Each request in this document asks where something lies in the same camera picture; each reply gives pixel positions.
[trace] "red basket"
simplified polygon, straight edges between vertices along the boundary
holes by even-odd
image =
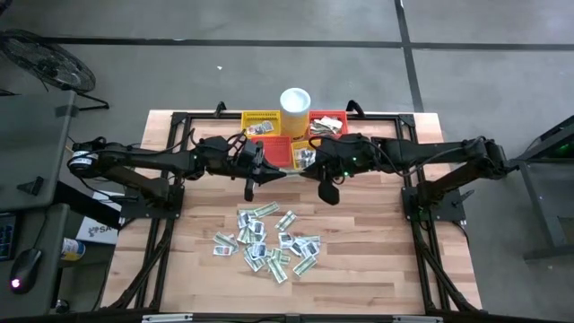
[[[346,111],[330,111],[330,110],[313,110],[309,112],[309,129],[307,129],[307,135],[312,137],[311,134],[311,122],[315,119],[321,119],[322,117],[338,118],[339,121],[343,122],[341,127],[341,132],[334,135],[335,138],[340,137],[349,133],[349,123],[347,122],[347,112]]]
[[[265,158],[277,167],[291,166],[291,139],[282,135],[254,135],[251,141],[263,142]]]

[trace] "plastic basket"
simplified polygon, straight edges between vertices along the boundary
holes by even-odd
[[[281,134],[281,113],[279,111],[243,111],[241,112],[241,129],[247,129],[249,126],[260,124],[269,120],[273,125],[273,131],[264,135],[247,135],[248,138],[253,136],[270,136]]]
[[[320,139],[313,140],[313,144],[315,146],[319,146],[321,144],[321,140]],[[291,143],[291,159],[293,160],[293,168],[295,170],[300,170],[300,167],[297,165],[297,162],[295,161],[295,150],[296,149],[303,149],[303,148],[315,150],[309,144],[309,140]]]
[[[251,141],[263,142],[265,158],[277,167],[291,166],[291,139],[281,135],[254,135]]]
[[[307,129],[308,138],[311,138],[311,122],[315,119],[321,119],[322,117],[338,118],[339,121],[343,122],[341,127],[341,132],[333,137],[338,138],[341,135],[349,133],[349,123],[347,122],[347,112],[346,111],[330,111],[330,110],[313,110],[309,112],[309,129]]]

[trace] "keyboard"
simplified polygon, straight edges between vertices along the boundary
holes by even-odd
[[[16,251],[16,214],[0,214],[0,261],[12,260]]]

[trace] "yellow bottle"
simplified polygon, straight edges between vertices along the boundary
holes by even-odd
[[[311,97],[305,90],[290,88],[281,94],[281,135],[301,140],[307,134],[309,126],[309,107]]]

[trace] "yellow basket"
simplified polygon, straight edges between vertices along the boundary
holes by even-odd
[[[321,144],[321,139],[313,140],[313,144],[315,146],[319,146]],[[315,150],[313,147],[311,147],[311,145],[309,144],[309,140],[307,139],[305,139],[305,141],[291,143],[291,159],[293,160],[293,168],[295,170],[300,170],[300,167],[298,167],[297,161],[295,160],[295,150],[303,148]]]
[[[281,113],[279,111],[243,111],[241,112],[241,129],[247,129],[250,126],[260,124],[263,121],[270,121],[273,125],[273,131],[264,135],[281,134]]]

